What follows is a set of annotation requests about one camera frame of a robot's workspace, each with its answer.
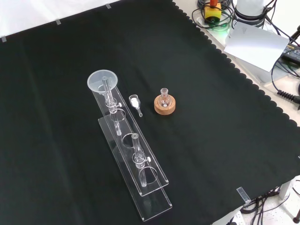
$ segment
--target white wall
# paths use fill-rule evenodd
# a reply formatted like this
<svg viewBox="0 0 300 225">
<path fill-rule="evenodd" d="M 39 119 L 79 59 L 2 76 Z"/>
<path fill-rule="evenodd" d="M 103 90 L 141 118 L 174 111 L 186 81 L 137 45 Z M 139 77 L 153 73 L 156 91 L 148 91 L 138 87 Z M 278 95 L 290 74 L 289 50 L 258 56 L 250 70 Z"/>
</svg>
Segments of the white wall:
<svg viewBox="0 0 300 225">
<path fill-rule="evenodd" d="M 0 37 L 118 0 L 0 0 Z"/>
</svg>

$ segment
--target yellow device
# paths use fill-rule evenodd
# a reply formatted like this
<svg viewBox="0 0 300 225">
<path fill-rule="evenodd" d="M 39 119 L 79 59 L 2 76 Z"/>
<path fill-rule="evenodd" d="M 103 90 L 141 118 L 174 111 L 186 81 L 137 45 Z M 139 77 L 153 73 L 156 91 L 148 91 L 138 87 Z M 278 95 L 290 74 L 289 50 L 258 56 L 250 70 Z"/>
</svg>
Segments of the yellow device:
<svg viewBox="0 0 300 225">
<path fill-rule="evenodd" d="M 221 8 L 221 3 L 218 3 L 216 7 Z M 211 22 L 220 22 L 221 20 L 221 10 L 217 8 L 211 8 L 210 5 L 204 7 L 204 18 Z"/>
</svg>

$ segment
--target white powder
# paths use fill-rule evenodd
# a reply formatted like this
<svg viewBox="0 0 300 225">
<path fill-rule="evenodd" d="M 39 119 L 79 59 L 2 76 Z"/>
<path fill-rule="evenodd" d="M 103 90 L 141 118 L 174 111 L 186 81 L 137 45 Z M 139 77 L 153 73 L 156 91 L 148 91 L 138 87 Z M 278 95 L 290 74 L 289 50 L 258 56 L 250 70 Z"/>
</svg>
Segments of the white powder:
<svg viewBox="0 0 300 225">
<path fill-rule="evenodd" d="M 137 101 L 137 98 L 133 97 L 132 99 L 130 99 L 131 104 L 134 108 L 138 108 L 139 106 L 139 102 Z"/>
</svg>

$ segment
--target clear acrylic base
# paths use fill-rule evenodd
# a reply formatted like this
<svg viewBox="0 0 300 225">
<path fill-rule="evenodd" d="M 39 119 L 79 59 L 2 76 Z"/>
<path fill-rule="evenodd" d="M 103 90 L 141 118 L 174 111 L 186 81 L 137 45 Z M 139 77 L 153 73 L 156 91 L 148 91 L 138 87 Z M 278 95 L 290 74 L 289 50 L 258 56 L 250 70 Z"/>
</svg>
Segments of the clear acrylic base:
<svg viewBox="0 0 300 225">
<path fill-rule="evenodd" d="M 172 204 L 163 188 L 159 188 L 145 196 L 141 196 L 141 193 L 136 188 L 136 184 L 134 183 L 132 176 L 128 170 L 127 164 L 124 161 L 124 155 L 121 154 L 120 149 L 112 135 L 112 132 L 106 123 L 107 120 L 105 120 L 105 118 L 102 117 L 98 120 L 98 122 L 112 150 L 112 154 L 119 166 L 119 169 L 122 173 L 122 176 L 125 180 L 125 183 L 130 191 L 130 194 L 133 198 L 133 201 L 142 220 L 147 221 L 171 209 Z"/>
</svg>

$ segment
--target glass tube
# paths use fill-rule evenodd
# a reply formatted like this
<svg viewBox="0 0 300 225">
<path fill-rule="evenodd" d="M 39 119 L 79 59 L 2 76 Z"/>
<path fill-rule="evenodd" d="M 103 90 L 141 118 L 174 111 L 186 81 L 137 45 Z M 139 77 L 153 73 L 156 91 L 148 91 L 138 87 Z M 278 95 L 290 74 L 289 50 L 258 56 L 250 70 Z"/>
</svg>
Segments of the glass tube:
<svg viewBox="0 0 300 225">
<path fill-rule="evenodd" d="M 146 181 L 145 170 L 143 170 L 143 168 L 145 167 L 146 157 L 140 145 L 139 135 L 137 133 L 133 133 L 131 135 L 131 138 L 132 138 L 133 148 L 135 150 L 135 157 L 134 157 L 135 166 L 139 169 L 139 174 L 140 174 L 139 178 L 141 181 L 141 185 L 142 187 L 145 187 L 147 186 L 147 181 Z"/>
<path fill-rule="evenodd" d="M 117 109 L 117 106 L 116 106 L 116 102 L 113 100 L 113 95 L 112 95 L 111 89 L 109 87 L 108 79 L 107 79 L 106 76 L 104 76 L 102 78 L 102 82 L 103 82 L 104 89 L 105 89 L 105 92 L 106 92 L 106 94 L 104 95 L 105 102 L 109 106 L 109 112 L 112 115 L 112 120 L 113 120 L 113 123 L 114 123 L 114 127 L 116 128 L 117 136 L 121 136 L 122 132 L 121 132 L 121 128 L 120 128 L 120 123 L 119 123 L 118 118 L 116 116 L 116 112 L 117 112 L 118 109 Z"/>
</svg>

